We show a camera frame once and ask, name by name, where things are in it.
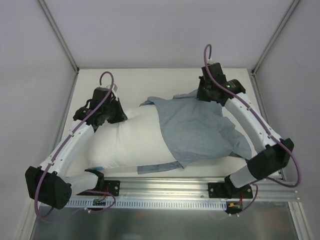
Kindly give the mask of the grey striped pillowcase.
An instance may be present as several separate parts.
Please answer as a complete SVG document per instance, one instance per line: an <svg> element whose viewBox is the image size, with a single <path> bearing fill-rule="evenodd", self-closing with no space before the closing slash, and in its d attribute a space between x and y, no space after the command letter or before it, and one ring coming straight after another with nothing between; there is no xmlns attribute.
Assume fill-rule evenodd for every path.
<svg viewBox="0 0 320 240"><path fill-rule="evenodd" d="M176 94L172 99L150 96L140 104L140 109L156 108L161 135L173 159L138 166L138 174L184 169L194 162L228 156L252 157L247 139L223 115L222 106L197 100L196 93Z"/></svg>

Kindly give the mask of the white pillow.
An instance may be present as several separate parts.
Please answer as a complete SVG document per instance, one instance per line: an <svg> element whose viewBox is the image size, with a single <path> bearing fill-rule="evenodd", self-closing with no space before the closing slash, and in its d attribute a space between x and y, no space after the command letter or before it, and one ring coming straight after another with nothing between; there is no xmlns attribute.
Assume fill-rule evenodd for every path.
<svg viewBox="0 0 320 240"><path fill-rule="evenodd" d="M129 109L126 115L123 122L104 123L85 142L67 172L69 177L89 168L145 175L181 167L164 141L154 105Z"/></svg>

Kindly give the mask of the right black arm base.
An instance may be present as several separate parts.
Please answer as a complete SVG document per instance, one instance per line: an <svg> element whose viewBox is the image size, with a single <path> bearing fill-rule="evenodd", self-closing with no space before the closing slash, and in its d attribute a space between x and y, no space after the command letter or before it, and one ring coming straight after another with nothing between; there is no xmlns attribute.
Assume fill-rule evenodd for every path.
<svg viewBox="0 0 320 240"><path fill-rule="evenodd" d="M224 182L209 182L207 184L208 196L210 199L252 199L253 191L249 184L236 188L230 177L227 176Z"/></svg>

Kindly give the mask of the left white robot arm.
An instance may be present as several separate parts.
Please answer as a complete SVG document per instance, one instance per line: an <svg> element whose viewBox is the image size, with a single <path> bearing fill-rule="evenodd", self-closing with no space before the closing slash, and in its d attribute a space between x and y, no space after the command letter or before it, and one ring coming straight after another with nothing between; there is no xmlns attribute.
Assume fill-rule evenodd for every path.
<svg viewBox="0 0 320 240"><path fill-rule="evenodd" d="M73 116L68 134L53 152L38 166L25 172L28 194L34 202L62 209L69 199L89 190L93 195L105 189L104 174L97 167L68 177L67 173L80 149L104 123L115 124L127 120L115 86L97 87Z"/></svg>

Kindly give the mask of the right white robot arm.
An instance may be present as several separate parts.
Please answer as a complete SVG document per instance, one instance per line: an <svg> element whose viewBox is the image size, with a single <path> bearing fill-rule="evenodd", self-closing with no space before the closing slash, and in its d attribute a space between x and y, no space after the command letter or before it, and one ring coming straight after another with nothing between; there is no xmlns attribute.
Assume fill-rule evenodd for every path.
<svg viewBox="0 0 320 240"><path fill-rule="evenodd" d="M285 168L294 143L290 138L282 138L267 124L255 110L243 85L237 79L226 79L220 63L207 63L201 70L197 100L216 102L226 108L240 123L256 151L246 166L225 177L222 186L213 190L219 197L231 199L249 184Z"/></svg>

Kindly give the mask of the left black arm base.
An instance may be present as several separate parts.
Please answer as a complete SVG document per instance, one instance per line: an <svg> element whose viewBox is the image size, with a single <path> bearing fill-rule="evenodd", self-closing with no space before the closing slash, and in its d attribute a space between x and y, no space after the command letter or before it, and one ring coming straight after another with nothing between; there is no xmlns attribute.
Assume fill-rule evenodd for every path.
<svg viewBox="0 0 320 240"><path fill-rule="evenodd" d="M89 172L95 174L98 177L97 184L95 188L83 191L79 193L79 196L104 196L106 193L110 193L115 197L119 196L120 192L120 184L119 180L107 180L102 172L97 169L87 168L84 170L85 172Z"/></svg>

